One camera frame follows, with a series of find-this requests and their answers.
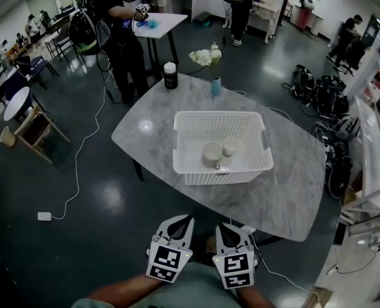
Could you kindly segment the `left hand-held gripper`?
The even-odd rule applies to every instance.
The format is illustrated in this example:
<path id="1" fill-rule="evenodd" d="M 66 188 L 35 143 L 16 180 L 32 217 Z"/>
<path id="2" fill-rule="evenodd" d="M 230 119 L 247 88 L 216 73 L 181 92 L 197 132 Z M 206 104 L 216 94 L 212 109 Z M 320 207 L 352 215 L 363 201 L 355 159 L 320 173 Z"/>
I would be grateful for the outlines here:
<path id="1" fill-rule="evenodd" d="M 147 277 L 169 283 L 174 283 L 177 280 L 193 256 L 193 252 L 188 250 L 191 245 L 193 229 L 194 218 L 190 215 L 175 216 L 160 224 L 153 240 L 162 239 L 168 243 L 182 241 L 182 248 L 152 242 L 150 249 L 147 250 Z"/>

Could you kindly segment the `white plastic basket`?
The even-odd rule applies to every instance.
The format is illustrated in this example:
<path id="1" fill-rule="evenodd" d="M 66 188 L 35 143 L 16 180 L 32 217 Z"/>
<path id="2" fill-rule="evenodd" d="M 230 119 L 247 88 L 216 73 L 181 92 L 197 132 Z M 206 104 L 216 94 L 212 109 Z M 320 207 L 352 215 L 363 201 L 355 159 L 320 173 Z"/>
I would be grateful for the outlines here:
<path id="1" fill-rule="evenodd" d="M 273 168 L 272 151 L 263 146 L 266 128 L 257 112 L 181 111 L 175 115 L 173 129 L 173 169 L 186 185 L 248 183 Z M 228 136 L 240 140 L 240 149 L 230 158 L 222 154 L 219 170 L 205 167 L 203 147 L 212 142 L 222 147 Z"/>

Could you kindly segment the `grey cup with handle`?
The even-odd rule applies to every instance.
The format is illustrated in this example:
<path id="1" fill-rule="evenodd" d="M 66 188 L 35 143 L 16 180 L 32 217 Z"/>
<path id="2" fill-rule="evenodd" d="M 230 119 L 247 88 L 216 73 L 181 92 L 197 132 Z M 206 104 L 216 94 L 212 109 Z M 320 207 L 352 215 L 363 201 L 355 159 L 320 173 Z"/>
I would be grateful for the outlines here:
<path id="1" fill-rule="evenodd" d="M 202 150 L 202 164 L 210 169 L 219 170 L 222 158 L 222 147 L 216 143 L 208 143 Z"/>

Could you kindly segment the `white paper cup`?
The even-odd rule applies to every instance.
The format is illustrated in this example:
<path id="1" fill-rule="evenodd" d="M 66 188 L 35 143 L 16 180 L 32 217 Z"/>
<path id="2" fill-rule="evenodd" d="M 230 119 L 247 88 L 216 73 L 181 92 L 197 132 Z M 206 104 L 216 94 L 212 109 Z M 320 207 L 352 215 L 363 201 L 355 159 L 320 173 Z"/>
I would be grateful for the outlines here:
<path id="1" fill-rule="evenodd" d="M 235 155 L 241 147 L 241 142 L 234 136 L 228 136 L 223 140 L 222 154 L 223 156 L 230 158 Z"/>

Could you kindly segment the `person's right forearm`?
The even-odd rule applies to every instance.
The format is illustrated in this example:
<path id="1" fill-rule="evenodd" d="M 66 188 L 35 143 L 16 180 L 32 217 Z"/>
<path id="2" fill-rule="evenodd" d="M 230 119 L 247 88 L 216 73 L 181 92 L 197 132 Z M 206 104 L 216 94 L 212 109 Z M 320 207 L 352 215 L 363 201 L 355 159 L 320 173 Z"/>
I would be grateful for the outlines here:
<path id="1" fill-rule="evenodd" d="M 242 308 L 276 308 L 254 286 L 237 288 L 236 293 Z"/>

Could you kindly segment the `person's left forearm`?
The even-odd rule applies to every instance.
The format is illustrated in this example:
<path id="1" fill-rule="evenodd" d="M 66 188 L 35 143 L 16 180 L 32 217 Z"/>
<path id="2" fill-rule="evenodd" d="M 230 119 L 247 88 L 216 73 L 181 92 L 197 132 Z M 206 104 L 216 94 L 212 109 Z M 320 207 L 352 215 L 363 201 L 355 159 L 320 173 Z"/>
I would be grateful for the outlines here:
<path id="1" fill-rule="evenodd" d="M 129 308 L 163 284 L 163 281 L 146 275 L 111 284 L 95 290 L 87 298 L 108 303 L 115 308 Z"/>

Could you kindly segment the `white metal shelf rack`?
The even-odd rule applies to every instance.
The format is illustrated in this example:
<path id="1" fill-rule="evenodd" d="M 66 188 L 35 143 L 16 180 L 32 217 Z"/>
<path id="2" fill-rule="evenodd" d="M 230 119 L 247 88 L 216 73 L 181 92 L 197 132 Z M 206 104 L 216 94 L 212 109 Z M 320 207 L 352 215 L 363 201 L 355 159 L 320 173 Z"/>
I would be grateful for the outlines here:
<path id="1" fill-rule="evenodd" d="M 380 237 L 380 40 L 367 51 L 344 94 L 359 119 L 362 186 L 343 206 L 352 237 Z"/>

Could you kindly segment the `pile of black backpacks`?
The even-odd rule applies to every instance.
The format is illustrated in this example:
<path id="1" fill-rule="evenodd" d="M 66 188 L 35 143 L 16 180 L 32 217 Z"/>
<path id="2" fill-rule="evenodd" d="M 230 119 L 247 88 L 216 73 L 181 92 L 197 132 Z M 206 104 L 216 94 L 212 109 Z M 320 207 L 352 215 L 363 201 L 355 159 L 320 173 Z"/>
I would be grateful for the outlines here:
<path id="1" fill-rule="evenodd" d="M 334 125 L 345 116 L 350 116 L 350 103 L 343 94 L 345 84 L 337 76 L 315 78 L 303 65 L 296 65 L 291 84 L 283 83 L 282 88 L 300 100 L 299 108 L 311 107 L 316 118 L 315 137 L 325 147 L 325 190 L 341 200 L 348 187 L 352 159 L 349 142 L 335 137 Z"/>

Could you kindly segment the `white flower bouquet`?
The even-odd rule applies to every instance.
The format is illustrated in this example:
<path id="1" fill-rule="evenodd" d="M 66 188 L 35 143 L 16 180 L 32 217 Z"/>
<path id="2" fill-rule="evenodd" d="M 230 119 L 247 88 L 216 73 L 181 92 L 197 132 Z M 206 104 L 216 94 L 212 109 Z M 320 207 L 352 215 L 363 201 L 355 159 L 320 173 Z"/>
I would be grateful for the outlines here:
<path id="1" fill-rule="evenodd" d="M 218 64 L 222 58 L 222 52 L 219 46 L 214 42 L 209 49 L 190 52 L 189 57 L 194 63 L 202 67 L 210 67 Z"/>

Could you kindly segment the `round white table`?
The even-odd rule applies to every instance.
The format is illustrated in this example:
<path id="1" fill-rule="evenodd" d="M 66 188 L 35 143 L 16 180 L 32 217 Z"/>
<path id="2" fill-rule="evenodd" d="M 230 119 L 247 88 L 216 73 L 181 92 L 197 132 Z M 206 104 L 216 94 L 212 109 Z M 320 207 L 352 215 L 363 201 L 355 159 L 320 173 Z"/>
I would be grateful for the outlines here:
<path id="1" fill-rule="evenodd" d="M 19 114 L 21 110 L 26 111 L 31 106 L 31 90 L 29 87 L 23 87 L 14 94 L 13 98 L 7 104 L 3 114 L 4 121 L 13 119 Z"/>

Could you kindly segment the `white rectangular table black legs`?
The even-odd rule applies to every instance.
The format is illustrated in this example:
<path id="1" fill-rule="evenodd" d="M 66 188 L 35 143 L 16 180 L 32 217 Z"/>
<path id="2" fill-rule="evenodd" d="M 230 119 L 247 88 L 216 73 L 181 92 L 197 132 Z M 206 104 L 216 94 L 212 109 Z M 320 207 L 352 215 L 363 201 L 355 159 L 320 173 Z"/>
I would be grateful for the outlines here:
<path id="1" fill-rule="evenodd" d="M 157 51 L 156 40 L 161 39 L 165 35 L 168 37 L 173 62 L 178 65 L 178 55 L 175 47 L 172 30 L 180 23 L 187 19 L 187 15 L 174 13 L 149 13 L 147 21 L 156 21 L 157 26 L 150 28 L 148 25 L 135 27 L 136 37 L 145 38 L 148 46 L 148 54 L 150 58 L 151 68 L 146 70 L 146 76 L 153 76 L 157 81 L 162 79 L 162 66 L 159 62 L 159 54 Z"/>

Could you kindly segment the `dark teal floor bag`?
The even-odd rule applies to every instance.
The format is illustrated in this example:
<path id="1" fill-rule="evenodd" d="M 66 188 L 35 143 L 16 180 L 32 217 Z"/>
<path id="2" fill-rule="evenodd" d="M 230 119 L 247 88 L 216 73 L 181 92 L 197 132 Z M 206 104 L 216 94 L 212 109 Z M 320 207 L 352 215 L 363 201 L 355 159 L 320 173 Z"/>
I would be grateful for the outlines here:
<path id="1" fill-rule="evenodd" d="M 192 20 L 192 25 L 196 27 L 209 27 L 212 24 L 212 15 L 208 12 L 202 12 Z"/>

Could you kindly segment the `navy chair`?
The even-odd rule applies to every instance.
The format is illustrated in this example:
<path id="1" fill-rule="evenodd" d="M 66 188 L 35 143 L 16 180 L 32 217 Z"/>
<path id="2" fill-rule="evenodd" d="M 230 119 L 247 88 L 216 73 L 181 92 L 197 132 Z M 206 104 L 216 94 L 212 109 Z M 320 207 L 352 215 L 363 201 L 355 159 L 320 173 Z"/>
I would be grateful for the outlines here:
<path id="1" fill-rule="evenodd" d="M 45 90 L 47 87 L 43 82 L 41 72 L 47 69 L 52 75 L 59 76 L 53 66 L 42 56 L 37 56 L 33 59 L 29 56 L 20 56 L 15 60 L 15 64 L 25 78 L 35 80 Z"/>

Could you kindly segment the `black office chair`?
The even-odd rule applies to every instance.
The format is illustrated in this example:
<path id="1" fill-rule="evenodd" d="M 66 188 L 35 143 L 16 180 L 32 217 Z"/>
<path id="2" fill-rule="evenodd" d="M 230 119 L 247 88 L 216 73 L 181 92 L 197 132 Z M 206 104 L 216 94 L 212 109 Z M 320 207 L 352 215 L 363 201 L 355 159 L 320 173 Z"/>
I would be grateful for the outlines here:
<path id="1" fill-rule="evenodd" d="M 343 58 L 342 67 L 345 68 L 344 74 L 350 73 L 353 76 L 352 70 L 359 69 L 360 61 L 365 55 L 366 45 L 361 40 L 355 40 L 348 48 Z"/>

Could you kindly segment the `black dome backpack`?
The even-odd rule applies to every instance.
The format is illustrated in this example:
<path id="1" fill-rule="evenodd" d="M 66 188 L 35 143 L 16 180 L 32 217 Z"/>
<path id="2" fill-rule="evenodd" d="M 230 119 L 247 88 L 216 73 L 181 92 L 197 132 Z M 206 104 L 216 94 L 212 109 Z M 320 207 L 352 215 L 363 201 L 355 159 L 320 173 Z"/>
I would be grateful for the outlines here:
<path id="1" fill-rule="evenodd" d="M 101 52 L 96 27 L 86 9 L 76 11 L 69 22 L 68 34 L 76 51 L 91 56 Z"/>

